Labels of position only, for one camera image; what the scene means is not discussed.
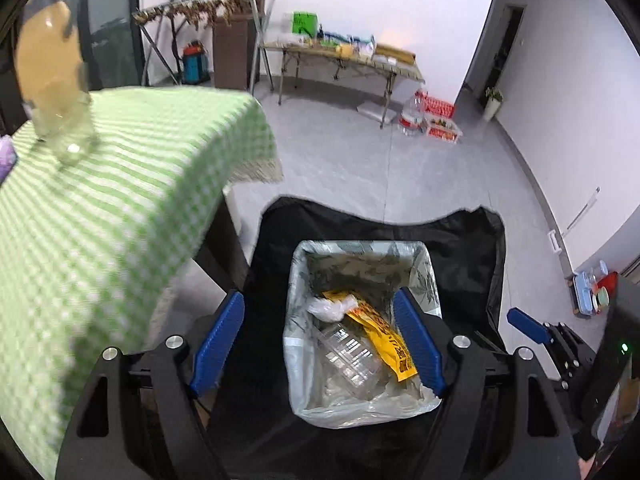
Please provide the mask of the metal drying rack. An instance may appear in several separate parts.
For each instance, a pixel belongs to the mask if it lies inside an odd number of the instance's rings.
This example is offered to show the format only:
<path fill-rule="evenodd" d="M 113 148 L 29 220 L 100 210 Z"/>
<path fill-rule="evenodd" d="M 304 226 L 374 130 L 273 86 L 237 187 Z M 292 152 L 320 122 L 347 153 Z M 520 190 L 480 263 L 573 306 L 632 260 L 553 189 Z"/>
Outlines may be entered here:
<path fill-rule="evenodd" d="M 270 67 L 266 53 L 266 35 L 271 15 L 277 0 L 168 0 L 166 2 L 137 9 L 131 12 L 131 21 L 138 26 L 151 52 L 146 56 L 140 76 L 140 84 L 150 84 L 149 66 L 151 58 L 157 58 L 162 64 L 169 80 L 173 84 L 184 83 L 183 60 L 179 56 L 178 35 L 183 26 L 191 27 L 194 32 L 208 29 L 211 32 L 219 24 L 226 26 L 237 21 L 249 21 L 254 27 L 254 44 L 248 73 L 248 91 L 255 91 L 258 70 Z M 164 23 L 170 28 L 171 54 L 175 61 L 169 62 L 160 50 L 158 40 Z"/>

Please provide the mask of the purple tissue pack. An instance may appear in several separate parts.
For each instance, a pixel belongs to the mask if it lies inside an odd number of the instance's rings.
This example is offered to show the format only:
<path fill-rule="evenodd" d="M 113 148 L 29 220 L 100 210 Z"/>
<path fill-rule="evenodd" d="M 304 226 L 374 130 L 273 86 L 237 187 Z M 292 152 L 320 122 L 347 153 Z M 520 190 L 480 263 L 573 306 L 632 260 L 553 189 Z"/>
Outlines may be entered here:
<path fill-rule="evenodd" d="M 0 138 L 0 184 L 6 180 L 8 175 L 17 163 L 17 152 L 15 151 L 12 138 L 2 136 Z"/>

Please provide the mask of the clear plastic tray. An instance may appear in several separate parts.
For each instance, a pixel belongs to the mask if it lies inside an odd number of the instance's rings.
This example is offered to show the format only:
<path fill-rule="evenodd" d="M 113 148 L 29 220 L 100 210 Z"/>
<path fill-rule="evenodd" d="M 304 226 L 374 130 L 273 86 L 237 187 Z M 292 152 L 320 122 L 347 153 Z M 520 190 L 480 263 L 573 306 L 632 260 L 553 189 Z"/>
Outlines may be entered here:
<path fill-rule="evenodd" d="M 313 327 L 326 378 L 358 400 L 369 401 L 383 389 L 386 366 L 359 328 L 342 323 Z"/>

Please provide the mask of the large water bottle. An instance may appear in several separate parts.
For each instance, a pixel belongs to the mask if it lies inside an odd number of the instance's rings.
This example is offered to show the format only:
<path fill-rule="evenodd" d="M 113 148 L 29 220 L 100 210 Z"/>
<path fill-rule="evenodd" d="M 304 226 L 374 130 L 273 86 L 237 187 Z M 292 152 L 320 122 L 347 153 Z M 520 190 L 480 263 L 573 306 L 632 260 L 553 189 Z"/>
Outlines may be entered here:
<path fill-rule="evenodd" d="M 423 96 L 416 93 L 407 102 L 398 118 L 398 127 L 405 136 L 418 136 L 424 119 Z"/>

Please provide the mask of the printed trash bag liner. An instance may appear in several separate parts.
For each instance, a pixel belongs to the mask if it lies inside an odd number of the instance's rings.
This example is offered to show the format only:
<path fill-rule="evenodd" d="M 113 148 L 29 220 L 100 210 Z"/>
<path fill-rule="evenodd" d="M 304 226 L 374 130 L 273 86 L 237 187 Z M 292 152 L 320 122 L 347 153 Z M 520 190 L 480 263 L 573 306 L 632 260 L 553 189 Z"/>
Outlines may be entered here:
<path fill-rule="evenodd" d="M 393 312 L 408 288 L 440 315 L 432 260 L 421 242 L 304 240 L 295 249 L 283 332 L 288 400 L 308 424 L 382 424 L 434 411 Z"/>

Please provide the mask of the green checkered tablecloth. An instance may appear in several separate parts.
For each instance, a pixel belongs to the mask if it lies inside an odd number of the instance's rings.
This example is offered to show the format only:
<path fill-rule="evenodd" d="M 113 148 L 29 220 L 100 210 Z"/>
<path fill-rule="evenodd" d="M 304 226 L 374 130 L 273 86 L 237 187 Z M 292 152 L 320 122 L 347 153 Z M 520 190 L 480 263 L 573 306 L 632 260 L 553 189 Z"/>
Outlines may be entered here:
<path fill-rule="evenodd" d="M 72 166 L 22 125 L 1 187 L 1 419 L 46 479 L 100 351 L 142 347 L 224 187 L 281 174 L 246 92 L 124 87 L 91 111 L 99 144 Z"/>

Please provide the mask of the folding camp table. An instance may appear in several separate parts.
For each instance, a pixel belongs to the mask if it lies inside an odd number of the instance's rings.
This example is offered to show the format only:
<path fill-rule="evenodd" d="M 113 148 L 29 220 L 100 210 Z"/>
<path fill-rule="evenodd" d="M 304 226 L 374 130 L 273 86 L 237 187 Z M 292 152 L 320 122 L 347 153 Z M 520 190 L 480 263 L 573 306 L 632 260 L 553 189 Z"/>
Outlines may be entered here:
<path fill-rule="evenodd" d="M 372 76 L 381 77 L 384 82 L 382 96 L 382 110 L 378 113 L 378 126 L 383 128 L 387 125 L 390 116 L 390 101 L 395 91 L 398 79 L 405 79 L 424 84 L 420 68 L 413 64 L 396 61 L 390 62 L 390 58 L 380 58 L 376 54 L 370 58 L 364 58 L 359 54 L 343 54 L 335 48 L 321 47 L 318 44 L 284 44 L 279 41 L 263 42 L 259 46 L 259 51 L 264 55 L 269 52 L 281 55 L 280 82 L 278 85 L 278 104 L 282 103 L 284 92 L 284 80 L 286 77 L 293 81 L 294 88 L 298 89 L 302 84 L 300 71 L 304 66 L 314 62 L 322 62 L 332 65 L 334 71 L 332 78 L 339 81 L 342 73 L 352 72 L 355 77 L 368 78 Z"/>

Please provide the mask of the green box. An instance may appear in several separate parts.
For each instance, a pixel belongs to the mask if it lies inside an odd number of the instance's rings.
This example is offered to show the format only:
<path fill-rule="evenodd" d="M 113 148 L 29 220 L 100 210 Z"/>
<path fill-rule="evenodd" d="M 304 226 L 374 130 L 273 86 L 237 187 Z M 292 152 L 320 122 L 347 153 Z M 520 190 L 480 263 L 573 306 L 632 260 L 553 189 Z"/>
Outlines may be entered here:
<path fill-rule="evenodd" d="M 292 17 L 292 33 L 309 38 L 318 34 L 318 15 L 310 12 L 295 11 Z"/>

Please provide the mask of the red white carton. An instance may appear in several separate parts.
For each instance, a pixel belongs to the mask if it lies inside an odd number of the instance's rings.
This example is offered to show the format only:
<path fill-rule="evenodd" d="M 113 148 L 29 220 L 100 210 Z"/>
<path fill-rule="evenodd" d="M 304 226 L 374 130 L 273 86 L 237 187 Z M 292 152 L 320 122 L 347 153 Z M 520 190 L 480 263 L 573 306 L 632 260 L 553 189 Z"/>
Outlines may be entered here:
<path fill-rule="evenodd" d="M 427 136 L 451 144 L 462 138 L 462 131 L 454 120 L 454 104 L 433 98 L 424 89 L 419 89 L 416 96 L 420 100 L 422 110 L 422 130 Z"/>

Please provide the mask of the clear drinking glass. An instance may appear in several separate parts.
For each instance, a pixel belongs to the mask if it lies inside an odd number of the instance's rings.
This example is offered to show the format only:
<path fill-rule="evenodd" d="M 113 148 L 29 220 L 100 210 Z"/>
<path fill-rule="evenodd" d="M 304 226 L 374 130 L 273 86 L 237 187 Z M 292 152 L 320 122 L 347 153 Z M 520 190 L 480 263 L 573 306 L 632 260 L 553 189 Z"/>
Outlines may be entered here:
<path fill-rule="evenodd" d="M 63 165 L 76 164 L 99 144 L 91 105 L 85 62 L 55 76 L 36 93 L 32 102 L 36 135 Z"/>

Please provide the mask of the small potted plant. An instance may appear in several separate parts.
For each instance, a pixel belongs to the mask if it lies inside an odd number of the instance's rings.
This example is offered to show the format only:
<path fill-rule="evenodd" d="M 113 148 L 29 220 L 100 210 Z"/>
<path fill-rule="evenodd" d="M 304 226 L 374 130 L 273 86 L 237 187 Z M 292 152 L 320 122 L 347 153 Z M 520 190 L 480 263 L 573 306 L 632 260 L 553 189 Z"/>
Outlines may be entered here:
<path fill-rule="evenodd" d="M 504 101 L 503 93 L 496 87 L 488 88 L 485 92 L 486 105 L 483 113 L 485 122 L 490 122 L 497 114 L 498 109 Z"/>

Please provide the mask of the yellow snack wrapper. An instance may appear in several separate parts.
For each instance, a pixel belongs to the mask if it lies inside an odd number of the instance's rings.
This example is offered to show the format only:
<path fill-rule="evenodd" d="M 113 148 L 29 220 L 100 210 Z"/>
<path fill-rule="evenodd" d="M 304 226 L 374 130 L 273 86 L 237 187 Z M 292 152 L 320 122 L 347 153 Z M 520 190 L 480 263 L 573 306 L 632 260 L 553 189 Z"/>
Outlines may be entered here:
<path fill-rule="evenodd" d="M 358 300 L 358 307 L 348 312 L 347 317 L 364 330 L 376 353 L 395 374 L 398 382 L 416 376 L 418 371 L 404 338 L 366 300 L 351 290 L 328 290 L 322 294 L 322 297 L 342 299 L 347 295 L 354 295 Z"/>

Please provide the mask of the dark glass sliding door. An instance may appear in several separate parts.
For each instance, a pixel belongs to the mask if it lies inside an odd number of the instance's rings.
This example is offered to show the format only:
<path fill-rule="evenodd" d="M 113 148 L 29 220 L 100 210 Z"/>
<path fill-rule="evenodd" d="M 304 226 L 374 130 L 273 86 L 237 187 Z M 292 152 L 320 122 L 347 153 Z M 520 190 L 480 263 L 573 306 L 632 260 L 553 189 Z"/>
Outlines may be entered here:
<path fill-rule="evenodd" d="M 132 12 L 139 0 L 79 0 L 79 39 L 91 90 L 141 82 L 141 32 Z"/>

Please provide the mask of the yellow thermos jug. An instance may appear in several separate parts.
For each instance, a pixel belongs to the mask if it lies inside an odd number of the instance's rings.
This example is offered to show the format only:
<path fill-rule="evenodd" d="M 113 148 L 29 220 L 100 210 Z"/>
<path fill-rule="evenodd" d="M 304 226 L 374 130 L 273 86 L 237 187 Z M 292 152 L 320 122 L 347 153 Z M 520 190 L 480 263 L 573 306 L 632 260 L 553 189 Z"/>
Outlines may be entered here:
<path fill-rule="evenodd" d="M 36 93 L 55 76 L 85 62 L 78 11 L 79 0 L 28 0 L 24 7 L 14 61 L 23 106 L 31 120 Z"/>

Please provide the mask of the white tissue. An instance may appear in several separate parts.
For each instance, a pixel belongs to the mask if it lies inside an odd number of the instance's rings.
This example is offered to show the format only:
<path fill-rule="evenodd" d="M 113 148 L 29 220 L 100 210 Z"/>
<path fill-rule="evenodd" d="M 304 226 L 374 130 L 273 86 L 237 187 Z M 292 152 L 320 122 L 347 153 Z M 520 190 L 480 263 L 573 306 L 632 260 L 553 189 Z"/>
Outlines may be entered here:
<path fill-rule="evenodd" d="M 314 298 L 307 306 L 307 312 L 323 323 L 338 323 L 351 310 L 358 307 L 354 295 L 342 299 Z"/>

